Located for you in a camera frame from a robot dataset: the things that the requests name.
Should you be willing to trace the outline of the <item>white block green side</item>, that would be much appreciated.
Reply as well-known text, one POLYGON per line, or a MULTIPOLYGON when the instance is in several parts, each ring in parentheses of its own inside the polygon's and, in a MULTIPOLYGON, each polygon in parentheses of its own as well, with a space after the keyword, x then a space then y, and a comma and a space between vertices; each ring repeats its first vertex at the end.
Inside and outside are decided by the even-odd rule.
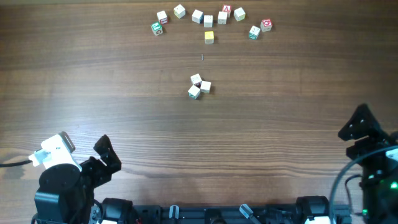
POLYGON ((190 98, 196 100, 200 96, 201 90, 199 87, 192 85, 188 90, 188 95, 190 98))

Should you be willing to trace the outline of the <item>wooden block red letter side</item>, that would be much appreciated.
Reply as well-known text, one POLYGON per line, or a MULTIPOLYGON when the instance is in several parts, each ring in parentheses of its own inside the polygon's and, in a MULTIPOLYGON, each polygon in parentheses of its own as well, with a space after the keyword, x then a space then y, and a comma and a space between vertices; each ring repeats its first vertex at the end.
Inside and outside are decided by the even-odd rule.
POLYGON ((192 85, 195 85, 198 88, 201 86, 202 79, 201 79, 201 76, 199 73, 192 75, 190 77, 190 80, 191 80, 192 85))

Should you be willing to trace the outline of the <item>white patterned wooden block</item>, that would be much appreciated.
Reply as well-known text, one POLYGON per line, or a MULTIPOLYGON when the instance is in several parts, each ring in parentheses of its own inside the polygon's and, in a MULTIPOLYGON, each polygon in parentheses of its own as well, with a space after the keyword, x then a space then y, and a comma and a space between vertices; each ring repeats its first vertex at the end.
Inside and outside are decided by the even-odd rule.
POLYGON ((208 81, 201 82, 200 90, 202 93, 209 93, 210 89, 211 89, 211 82, 208 81))

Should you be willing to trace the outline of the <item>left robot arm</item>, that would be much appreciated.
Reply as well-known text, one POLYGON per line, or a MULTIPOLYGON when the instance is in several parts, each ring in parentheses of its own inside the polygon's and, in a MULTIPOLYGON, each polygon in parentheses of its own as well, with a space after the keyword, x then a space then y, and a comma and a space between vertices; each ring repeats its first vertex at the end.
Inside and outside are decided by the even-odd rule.
POLYGON ((99 138, 93 149, 100 158, 82 163, 72 157, 75 146, 68 134, 58 133, 41 143, 29 156, 34 166, 44 165, 34 201, 36 223, 138 223, 132 202, 117 198, 95 200, 95 188, 109 182, 121 170, 109 137, 99 138))

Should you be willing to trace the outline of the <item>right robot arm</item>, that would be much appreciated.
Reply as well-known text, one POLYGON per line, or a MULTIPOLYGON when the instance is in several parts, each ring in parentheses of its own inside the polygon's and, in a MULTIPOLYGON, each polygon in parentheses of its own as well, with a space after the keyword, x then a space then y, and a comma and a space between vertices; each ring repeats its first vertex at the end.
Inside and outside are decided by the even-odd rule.
POLYGON ((338 173, 325 202, 310 202, 309 197, 297 200, 301 214, 297 223, 343 223, 346 218, 334 204, 337 188, 343 176, 359 165, 362 173, 345 180, 360 178, 363 191, 363 209, 356 216, 365 223, 397 223, 397 133, 382 130, 368 105, 359 105, 352 117, 338 132, 343 141, 353 140, 346 148, 351 161, 338 173))

